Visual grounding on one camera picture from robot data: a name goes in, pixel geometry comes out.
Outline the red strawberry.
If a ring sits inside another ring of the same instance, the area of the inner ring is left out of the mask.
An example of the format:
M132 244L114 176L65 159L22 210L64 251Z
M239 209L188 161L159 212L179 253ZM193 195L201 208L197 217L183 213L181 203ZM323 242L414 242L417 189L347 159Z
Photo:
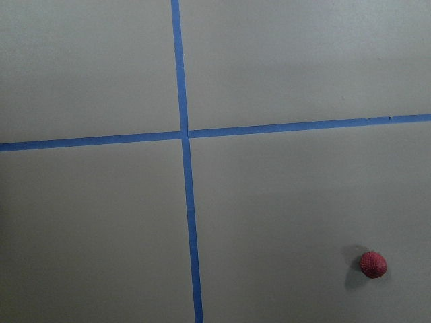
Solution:
M362 273L370 279L382 277L387 272L387 262L377 252L365 252L359 261Z

